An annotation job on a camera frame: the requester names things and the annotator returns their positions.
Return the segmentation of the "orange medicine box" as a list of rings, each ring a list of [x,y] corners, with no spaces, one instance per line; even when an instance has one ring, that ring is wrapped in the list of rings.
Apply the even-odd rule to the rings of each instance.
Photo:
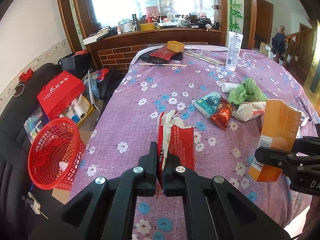
[[[301,113],[284,101],[268,99],[258,146],[290,152],[296,139],[300,117]],[[257,182],[274,182],[281,172],[282,169],[278,166],[263,164],[255,157],[249,176]]]

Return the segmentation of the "red torn carton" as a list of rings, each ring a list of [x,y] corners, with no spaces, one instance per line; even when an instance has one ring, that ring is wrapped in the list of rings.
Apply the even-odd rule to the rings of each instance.
[[[157,119],[157,197],[163,194],[163,171],[169,154],[178,156],[182,166],[195,168],[194,128],[185,126],[176,110],[162,112]]]

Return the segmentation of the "white red paper bag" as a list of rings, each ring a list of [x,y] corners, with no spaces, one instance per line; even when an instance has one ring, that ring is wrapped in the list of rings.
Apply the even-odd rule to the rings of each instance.
[[[232,113],[237,120],[247,122],[266,111],[266,101],[246,102],[239,105],[238,109]]]

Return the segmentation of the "red shiny snack bag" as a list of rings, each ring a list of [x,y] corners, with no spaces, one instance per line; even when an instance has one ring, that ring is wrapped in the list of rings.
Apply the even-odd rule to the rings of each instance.
[[[215,113],[210,117],[212,123],[218,128],[226,130],[232,116],[233,107],[223,97],[220,98],[220,103]]]

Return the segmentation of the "green towel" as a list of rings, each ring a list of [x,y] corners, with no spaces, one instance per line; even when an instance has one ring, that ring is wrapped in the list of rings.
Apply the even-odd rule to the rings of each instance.
[[[267,96],[252,78],[247,78],[236,88],[232,89],[228,96],[228,102],[234,105],[240,105],[244,102],[260,102],[266,100]]]

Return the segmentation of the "teal tissue pack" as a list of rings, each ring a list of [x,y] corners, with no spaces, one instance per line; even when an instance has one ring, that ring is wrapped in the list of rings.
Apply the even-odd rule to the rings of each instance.
[[[216,112],[220,104],[221,95],[213,91],[210,94],[196,100],[194,102],[195,108],[207,119]]]

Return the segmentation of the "crumpled white tissue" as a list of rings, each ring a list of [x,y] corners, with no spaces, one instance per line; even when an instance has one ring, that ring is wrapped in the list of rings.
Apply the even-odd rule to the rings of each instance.
[[[60,161],[59,162],[59,168],[62,172],[65,172],[65,170],[67,169],[68,167],[68,163],[65,162],[65,161]]]

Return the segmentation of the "purple floral tablecloth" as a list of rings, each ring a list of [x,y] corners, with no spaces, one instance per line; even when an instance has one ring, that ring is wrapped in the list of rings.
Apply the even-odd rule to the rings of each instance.
[[[142,66],[137,61],[129,68],[91,135],[71,195],[76,196],[99,176],[116,178],[137,165],[157,139],[159,116],[175,110],[185,126],[194,129],[191,146],[196,173],[207,178],[223,176],[275,222],[287,226],[310,205],[311,196],[290,190],[286,176],[273,183],[259,183],[249,176],[260,138],[260,118],[247,122],[233,118],[226,130],[221,130],[194,102],[221,92],[224,82],[240,84],[252,78],[269,99],[283,100],[312,117],[301,128],[302,135],[317,134],[317,112],[298,81],[264,55],[242,50],[236,70],[231,72],[224,67],[225,48],[203,49],[199,54],[219,64],[185,55],[175,67]]]

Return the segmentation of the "small white bottle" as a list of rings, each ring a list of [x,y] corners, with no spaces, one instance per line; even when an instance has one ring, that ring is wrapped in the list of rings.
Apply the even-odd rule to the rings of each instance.
[[[236,83],[222,83],[221,85],[221,90],[223,93],[227,93],[229,94],[231,90],[237,88],[239,86],[239,84]]]

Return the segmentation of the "wooden chopstick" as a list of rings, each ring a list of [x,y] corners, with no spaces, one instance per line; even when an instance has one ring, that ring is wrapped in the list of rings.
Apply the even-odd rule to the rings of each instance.
[[[154,63],[139,63],[140,66],[168,66],[168,67],[187,67],[187,64],[154,64]]]

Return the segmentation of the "black leather sofa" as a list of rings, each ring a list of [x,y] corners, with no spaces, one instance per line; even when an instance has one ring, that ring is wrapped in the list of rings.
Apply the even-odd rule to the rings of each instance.
[[[1,113],[1,239],[27,239],[33,230],[23,201],[31,186],[27,165],[31,142],[24,123],[39,103],[42,87],[61,72],[57,64],[41,66]]]

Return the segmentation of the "red gift box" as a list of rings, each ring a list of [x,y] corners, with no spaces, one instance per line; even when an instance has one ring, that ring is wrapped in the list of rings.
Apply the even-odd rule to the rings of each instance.
[[[63,71],[41,89],[37,99],[48,119],[53,120],[84,91],[85,86],[80,79]]]

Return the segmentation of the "dark red pouch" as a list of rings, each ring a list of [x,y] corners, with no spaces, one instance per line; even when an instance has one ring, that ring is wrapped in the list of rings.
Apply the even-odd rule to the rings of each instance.
[[[177,55],[177,52],[168,50],[167,46],[163,46],[150,54],[151,57],[156,57],[165,61],[170,61],[175,55]]]

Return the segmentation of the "dark navy paper bag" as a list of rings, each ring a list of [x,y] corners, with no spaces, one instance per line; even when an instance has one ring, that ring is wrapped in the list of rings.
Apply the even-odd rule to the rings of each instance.
[[[58,61],[62,71],[67,71],[75,77],[82,79],[91,66],[91,56],[86,54],[69,54]]]

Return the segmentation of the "yellow tin on counter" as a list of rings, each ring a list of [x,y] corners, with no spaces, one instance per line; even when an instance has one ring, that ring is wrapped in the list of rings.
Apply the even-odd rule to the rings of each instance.
[[[154,23],[144,23],[140,25],[141,31],[152,31],[155,30],[155,24]]]

